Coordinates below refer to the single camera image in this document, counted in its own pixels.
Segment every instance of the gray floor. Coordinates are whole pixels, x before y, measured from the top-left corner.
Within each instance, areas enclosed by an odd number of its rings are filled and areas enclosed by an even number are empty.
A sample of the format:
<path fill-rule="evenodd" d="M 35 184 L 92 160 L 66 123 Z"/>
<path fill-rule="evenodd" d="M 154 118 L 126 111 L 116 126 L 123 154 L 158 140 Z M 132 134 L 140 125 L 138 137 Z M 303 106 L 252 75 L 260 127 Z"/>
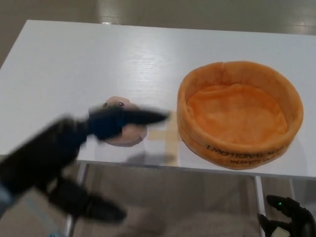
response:
<path fill-rule="evenodd" d="M 0 66 L 27 19 L 315 35 L 316 1 L 0 0 Z M 77 167 L 69 172 L 75 176 Z M 265 194 L 290 195 L 288 180 L 263 183 Z M 86 185 L 122 203 L 129 216 L 122 226 L 79 222 L 76 237 L 259 236 L 248 176 L 93 165 Z M 60 213 L 29 195 L 63 226 Z M 0 222 L 3 237 L 48 234 L 23 204 Z"/>

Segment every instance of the table leg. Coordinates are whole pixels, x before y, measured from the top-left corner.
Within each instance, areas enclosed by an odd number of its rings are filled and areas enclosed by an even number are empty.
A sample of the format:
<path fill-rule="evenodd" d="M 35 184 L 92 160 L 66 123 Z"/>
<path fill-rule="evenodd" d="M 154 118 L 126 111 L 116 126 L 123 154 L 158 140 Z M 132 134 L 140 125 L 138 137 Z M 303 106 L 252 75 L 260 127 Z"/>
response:
<path fill-rule="evenodd" d="M 82 184 L 85 181 L 87 169 L 88 169 L 87 163 L 80 164 L 79 172 L 78 172 L 78 176 L 77 176 L 77 183 L 78 184 Z M 75 220 L 72 218 L 71 215 L 69 215 L 67 217 L 66 227 L 65 227 L 65 231 L 64 231 L 66 237 L 72 237 L 74 235 L 75 225 L 76 225 Z"/>
<path fill-rule="evenodd" d="M 265 202 L 264 202 L 264 196 L 263 196 L 262 183 L 261 183 L 260 176 L 255 176 L 255 185 L 256 185 L 258 213 L 266 215 Z M 261 234 L 261 237 L 265 236 L 265 233 L 261 227 L 260 227 L 260 234 Z"/>

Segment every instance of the pink plush toy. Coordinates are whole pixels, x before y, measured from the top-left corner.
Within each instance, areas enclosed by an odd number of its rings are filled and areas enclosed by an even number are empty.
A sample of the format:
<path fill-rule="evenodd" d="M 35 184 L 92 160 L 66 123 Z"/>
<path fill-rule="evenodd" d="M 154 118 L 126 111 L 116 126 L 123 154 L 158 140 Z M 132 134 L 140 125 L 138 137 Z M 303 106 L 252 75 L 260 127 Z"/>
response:
<path fill-rule="evenodd" d="M 108 106 L 122 106 L 123 108 L 139 109 L 136 105 L 132 104 L 128 99 L 118 96 L 113 96 L 109 98 L 103 105 L 103 107 Z M 123 128 L 122 134 L 120 136 L 108 139 L 105 142 L 113 145 L 133 143 L 136 140 L 141 139 L 141 136 L 144 133 L 145 129 L 146 127 L 144 126 L 136 126 L 129 124 Z"/>

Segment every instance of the orange fabric basket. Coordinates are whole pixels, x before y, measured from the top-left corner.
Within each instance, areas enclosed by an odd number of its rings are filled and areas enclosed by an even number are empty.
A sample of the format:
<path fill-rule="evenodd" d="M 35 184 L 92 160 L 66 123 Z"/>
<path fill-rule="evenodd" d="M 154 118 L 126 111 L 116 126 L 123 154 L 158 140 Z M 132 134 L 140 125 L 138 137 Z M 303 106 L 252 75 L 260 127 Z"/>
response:
<path fill-rule="evenodd" d="M 303 105 L 293 85 L 272 68 L 217 62 L 184 78 L 177 117 L 194 153 L 226 168 L 250 169 L 286 152 L 301 127 Z"/>

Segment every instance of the robotic hand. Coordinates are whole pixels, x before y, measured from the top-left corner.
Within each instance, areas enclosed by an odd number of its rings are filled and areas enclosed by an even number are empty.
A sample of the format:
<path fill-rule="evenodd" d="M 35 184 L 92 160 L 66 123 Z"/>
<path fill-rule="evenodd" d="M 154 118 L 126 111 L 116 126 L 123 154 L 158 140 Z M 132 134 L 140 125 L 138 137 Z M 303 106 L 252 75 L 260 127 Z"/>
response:
<path fill-rule="evenodd" d="M 91 112 L 88 119 L 64 117 L 44 129 L 0 162 L 0 218 L 30 188 L 36 188 L 61 211 L 102 222 L 119 223 L 126 213 L 110 200 L 89 194 L 62 177 L 90 135 L 105 140 L 119 135 L 127 124 L 161 122 L 169 114 L 110 107 Z"/>
<path fill-rule="evenodd" d="M 268 195 L 270 206 L 290 217 L 291 222 L 270 221 L 259 214 L 260 226 L 266 237 L 316 237 L 316 224 L 312 214 L 293 199 Z"/>

